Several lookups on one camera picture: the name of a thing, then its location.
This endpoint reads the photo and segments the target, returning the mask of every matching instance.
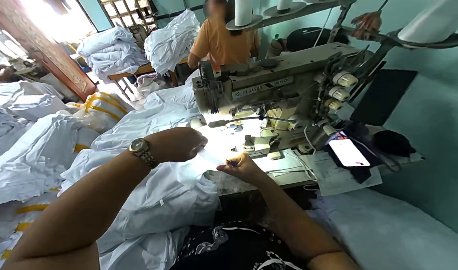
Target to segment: smartphone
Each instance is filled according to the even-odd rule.
[[[346,167],[370,166],[367,159],[342,131],[329,142],[329,146],[339,158],[342,165]]]

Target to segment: woman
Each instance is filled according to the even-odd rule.
[[[152,166],[156,165],[154,159],[157,163],[192,159],[208,141],[194,129],[184,127],[153,133],[144,140],[149,145]],[[32,223],[2,269],[98,270],[96,240],[151,171],[145,161],[126,150],[77,181]],[[239,222],[213,228],[193,227],[172,270],[358,269],[337,242],[247,154],[231,159],[230,163],[237,165],[221,165],[217,169],[261,191],[275,230],[269,232],[256,224]]]
[[[258,55],[261,45],[257,30],[226,29],[226,24],[234,19],[232,0],[208,0],[206,4],[208,18],[190,49],[189,67],[196,68],[205,57],[209,58],[215,72],[220,71],[221,65],[249,64],[250,57]]]

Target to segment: wooden table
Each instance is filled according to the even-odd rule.
[[[177,63],[178,65],[179,64],[184,64],[184,63],[187,63],[187,58],[183,58],[179,63]],[[123,95],[128,99],[129,99],[129,96],[126,94],[126,89],[129,89],[129,91],[134,94],[134,92],[131,90],[131,88],[129,87],[129,85],[127,84],[127,82],[123,79],[124,77],[129,77],[129,76],[136,76],[136,75],[139,75],[139,74],[144,74],[144,73],[149,73],[149,72],[153,72],[155,71],[154,68],[151,66],[151,63],[147,63],[145,65],[142,65],[140,66],[135,73],[128,73],[128,72],[124,72],[124,73],[121,73],[121,74],[114,74],[114,75],[109,75],[108,78],[109,80],[111,80],[112,82],[116,83],[117,87],[121,90],[121,92],[123,93]],[[171,80],[172,80],[172,83],[174,84],[175,87],[178,87],[179,84],[177,83],[177,77],[176,77],[176,74],[174,72],[172,72],[171,70],[169,70],[169,75],[171,77]],[[120,79],[123,79],[122,81],[124,82],[124,84],[126,85],[126,87],[123,89],[118,81]]]

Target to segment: sewing machine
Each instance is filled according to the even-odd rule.
[[[210,128],[260,126],[235,145],[250,156],[296,146],[320,150],[337,134],[329,110],[350,97],[346,87],[358,82],[351,73],[370,54],[330,43],[215,73],[202,61],[201,76],[192,79],[197,106]]]

